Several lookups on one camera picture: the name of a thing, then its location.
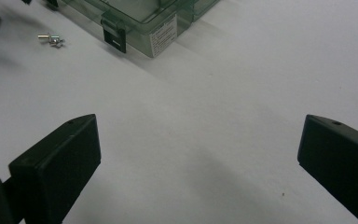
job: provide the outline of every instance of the metal screw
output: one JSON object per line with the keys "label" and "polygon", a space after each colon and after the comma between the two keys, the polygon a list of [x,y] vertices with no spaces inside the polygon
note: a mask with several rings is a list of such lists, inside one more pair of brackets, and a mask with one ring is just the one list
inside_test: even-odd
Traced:
{"label": "metal screw", "polygon": [[62,43],[65,41],[63,39],[60,39],[59,36],[51,35],[49,33],[47,35],[38,35],[37,38],[39,38],[39,39],[47,39],[49,44],[52,47],[56,47],[56,48],[60,48],[62,46]]}

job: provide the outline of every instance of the white label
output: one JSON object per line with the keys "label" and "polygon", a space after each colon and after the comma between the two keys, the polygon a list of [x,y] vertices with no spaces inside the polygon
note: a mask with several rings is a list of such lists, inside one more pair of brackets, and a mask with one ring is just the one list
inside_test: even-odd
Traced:
{"label": "white label", "polygon": [[153,34],[150,34],[150,43],[152,47],[153,57],[159,55],[165,50],[178,36],[176,14]]}

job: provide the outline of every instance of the white table surface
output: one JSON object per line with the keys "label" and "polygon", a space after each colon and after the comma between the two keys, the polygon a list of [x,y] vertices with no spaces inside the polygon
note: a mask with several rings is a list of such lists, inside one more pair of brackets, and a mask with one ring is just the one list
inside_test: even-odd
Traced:
{"label": "white table surface", "polygon": [[64,223],[358,223],[296,160],[307,114],[358,130],[358,1],[221,0],[156,59],[42,2],[0,17],[0,178],[97,115],[102,164]]}

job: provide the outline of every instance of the black clip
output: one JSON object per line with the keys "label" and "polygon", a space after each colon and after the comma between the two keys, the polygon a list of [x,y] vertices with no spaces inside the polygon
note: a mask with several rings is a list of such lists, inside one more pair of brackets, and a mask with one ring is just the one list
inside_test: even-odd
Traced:
{"label": "black clip", "polygon": [[103,26],[104,41],[115,49],[126,53],[126,30],[123,22],[111,13],[105,12],[102,15],[101,25]]}

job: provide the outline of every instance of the transparent container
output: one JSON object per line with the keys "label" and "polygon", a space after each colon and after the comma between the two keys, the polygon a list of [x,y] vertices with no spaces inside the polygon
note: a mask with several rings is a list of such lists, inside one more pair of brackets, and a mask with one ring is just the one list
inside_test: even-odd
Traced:
{"label": "transparent container", "polygon": [[[48,0],[58,6],[57,0]],[[218,0],[60,0],[103,27],[104,40],[148,57],[165,50]]]}

